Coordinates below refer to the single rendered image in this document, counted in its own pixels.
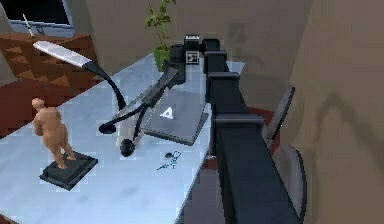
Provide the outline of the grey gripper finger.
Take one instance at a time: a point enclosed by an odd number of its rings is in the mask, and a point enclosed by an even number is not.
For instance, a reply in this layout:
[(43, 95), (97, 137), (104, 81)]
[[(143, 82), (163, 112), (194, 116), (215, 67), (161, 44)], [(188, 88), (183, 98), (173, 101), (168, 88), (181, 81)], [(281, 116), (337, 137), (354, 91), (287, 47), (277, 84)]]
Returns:
[(99, 127), (99, 131), (102, 134), (112, 134), (116, 131), (115, 125), (117, 123), (140, 113), (148, 107), (153, 107), (162, 96), (165, 88), (170, 87), (170, 83), (177, 74), (178, 70), (176, 68), (169, 68), (155, 85), (143, 92), (144, 96), (141, 99), (140, 106), (130, 112), (119, 112), (112, 120), (102, 124)]
[(152, 117), (155, 101), (146, 101), (138, 107), (138, 112), (120, 123), (120, 151), (124, 157), (133, 154), (144, 135), (144, 128)]

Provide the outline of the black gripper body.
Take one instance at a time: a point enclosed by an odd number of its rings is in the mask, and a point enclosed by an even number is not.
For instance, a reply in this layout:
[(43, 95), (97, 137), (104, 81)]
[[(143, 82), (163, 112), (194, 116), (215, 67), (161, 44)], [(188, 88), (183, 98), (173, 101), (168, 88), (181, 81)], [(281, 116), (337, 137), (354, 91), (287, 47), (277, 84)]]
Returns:
[(177, 85), (186, 82), (186, 63), (185, 63), (185, 47), (183, 44), (174, 44), (170, 47), (170, 57), (165, 59), (162, 68), (167, 72), (171, 67), (178, 70), (178, 74), (174, 80)]

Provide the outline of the green plant in green pot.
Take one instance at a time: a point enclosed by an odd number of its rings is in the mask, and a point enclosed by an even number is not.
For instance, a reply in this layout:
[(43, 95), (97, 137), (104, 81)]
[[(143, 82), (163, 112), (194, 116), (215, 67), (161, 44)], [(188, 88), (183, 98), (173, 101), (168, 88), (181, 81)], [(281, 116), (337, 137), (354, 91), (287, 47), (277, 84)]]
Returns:
[(144, 20), (146, 29), (153, 28), (156, 31), (156, 36), (160, 44), (152, 50), (155, 63), (159, 72), (162, 72), (162, 64), (165, 60), (170, 59), (170, 47), (168, 40), (170, 36), (167, 34), (166, 25), (171, 22), (171, 17), (168, 15), (168, 7), (177, 3), (177, 0), (160, 0), (159, 11), (155, 12), (151, 1), (147, 0), (149, 6), (149, 16)]

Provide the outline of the grey closed laptop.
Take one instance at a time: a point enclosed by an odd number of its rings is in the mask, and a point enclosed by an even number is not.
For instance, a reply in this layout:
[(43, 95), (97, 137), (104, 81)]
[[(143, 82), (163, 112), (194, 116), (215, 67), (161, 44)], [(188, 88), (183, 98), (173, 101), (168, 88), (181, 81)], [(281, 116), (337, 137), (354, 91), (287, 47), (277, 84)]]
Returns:
[(207, 118), (205, 105), (198, 93), (165, 91), (143, 130), (153, 137), (192, 146)]

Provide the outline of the pale blue-white desk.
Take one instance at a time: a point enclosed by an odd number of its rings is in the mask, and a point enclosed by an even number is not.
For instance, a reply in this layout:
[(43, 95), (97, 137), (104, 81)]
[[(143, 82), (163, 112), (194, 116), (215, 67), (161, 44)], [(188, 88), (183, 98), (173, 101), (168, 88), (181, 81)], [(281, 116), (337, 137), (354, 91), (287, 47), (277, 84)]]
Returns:
[[(114, 135), (98, 128), (117, 111), (101, 82), (59, 108), (73, 148), (98, 163), (72, 190), (40, 180), (50, 152), (26, 125), (0, 139), (0, 214), (18, 224), (175, 224), (210, 142), (204, 125), (192, 146), (152, 136), (124, 158)], [(182, 153), (174, 169), (158, 170), (167, 152)]]

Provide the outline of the small dark key bunch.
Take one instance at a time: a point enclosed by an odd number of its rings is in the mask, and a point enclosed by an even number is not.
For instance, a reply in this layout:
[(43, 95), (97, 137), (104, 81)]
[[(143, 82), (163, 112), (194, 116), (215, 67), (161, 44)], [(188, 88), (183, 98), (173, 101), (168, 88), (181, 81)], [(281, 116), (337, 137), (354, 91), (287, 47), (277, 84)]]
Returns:
[(158, 170), (167, 169), (167, 168), (174, 169), (176, 167), (176, 165), (178, 163), (178, 159), (180, 158), (181, 155), (182, 155), (182, 153), (179, 151), (165, 153), (161, 157)]

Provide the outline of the tan figure statue black base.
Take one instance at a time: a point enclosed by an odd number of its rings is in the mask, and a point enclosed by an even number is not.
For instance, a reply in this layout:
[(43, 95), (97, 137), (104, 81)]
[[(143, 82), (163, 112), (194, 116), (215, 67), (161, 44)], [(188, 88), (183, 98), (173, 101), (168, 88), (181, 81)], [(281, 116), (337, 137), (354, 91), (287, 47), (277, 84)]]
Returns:
[(33, 119), (34, 132), (54, 158), (43, 170), (40, 179), (70, 191), (98, 160), (73, 150), (67, 127), (56, 107), (46, 107), (40, 98), (34, 98), (31, 104), (37, 111)]

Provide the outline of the white and black desk lamp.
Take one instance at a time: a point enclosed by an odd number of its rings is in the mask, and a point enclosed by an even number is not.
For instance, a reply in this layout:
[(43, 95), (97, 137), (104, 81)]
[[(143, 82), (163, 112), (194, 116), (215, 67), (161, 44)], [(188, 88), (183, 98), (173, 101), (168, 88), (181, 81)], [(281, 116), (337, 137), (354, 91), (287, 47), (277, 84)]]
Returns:
[(126, 107), (126, 102), (121, 94), (119, 88), (115, 82), (106, 74), (106, 72), (93, 60), (75, 52), (69, 50), (61, 45), (57, 45), (48, 41), (37, 41), (33, 44), (33, 47), (37, 50), (46, 53), (56, 59), (69, 63), (79, 68), (83, 68), (90, 71), (97, 76), (103, 78), (111, 86), (115, 93), (119, 110), (123, 110)]

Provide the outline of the grey office chair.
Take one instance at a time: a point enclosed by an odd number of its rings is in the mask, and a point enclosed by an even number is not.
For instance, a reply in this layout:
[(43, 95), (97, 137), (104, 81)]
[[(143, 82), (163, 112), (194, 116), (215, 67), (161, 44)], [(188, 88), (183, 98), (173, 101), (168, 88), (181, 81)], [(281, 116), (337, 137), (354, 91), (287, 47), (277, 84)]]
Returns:
[[(294, 95), (295, 87), (289, 85), (270, 122), (263, 127), (262, 136), (268, 149), (272, 148), (272, 143), (283, 126)], [(303, 158), (292, 145), (280, 145), (272, 153), (272, 159), (295, 208), (300, 224), (303, 224), (307, 203), (307, 180)]]

